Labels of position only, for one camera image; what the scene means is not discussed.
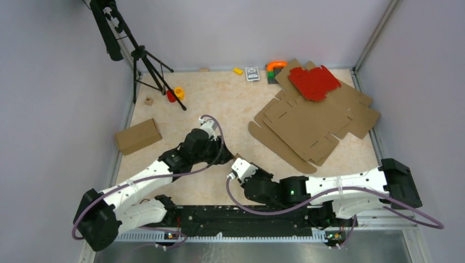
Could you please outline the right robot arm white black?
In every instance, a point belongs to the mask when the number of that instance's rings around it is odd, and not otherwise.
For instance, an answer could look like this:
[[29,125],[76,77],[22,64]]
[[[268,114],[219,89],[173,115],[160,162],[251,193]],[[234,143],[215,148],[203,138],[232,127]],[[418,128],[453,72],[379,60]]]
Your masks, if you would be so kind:
[[382,159],[379,167],[360,173],[325,178],[291,176],[278,182],[273,181],[272,174],[244,160],[235,163],[235,171],[250,201],[285,209],[300,203],[328,203],[321,217],[329,226],[385,204],[396,210],[423,205],[411,169],[392,158]]

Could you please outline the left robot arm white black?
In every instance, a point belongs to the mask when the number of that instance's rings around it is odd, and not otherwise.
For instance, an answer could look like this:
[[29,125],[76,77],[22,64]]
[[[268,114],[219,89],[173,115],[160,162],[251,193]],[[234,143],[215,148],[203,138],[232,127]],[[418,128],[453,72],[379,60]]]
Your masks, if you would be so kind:
[[171,201],[140,200],[178,178],[194,175],[194,165],[212,165],[232,160],[221,128],[195,128],[177,147],[165,151],[142,171],[113,187],[88,190],[73,220],[72,238],[85,240],[94,251],[107,248],[118,235],[151,223],[170,226],[176,212]]

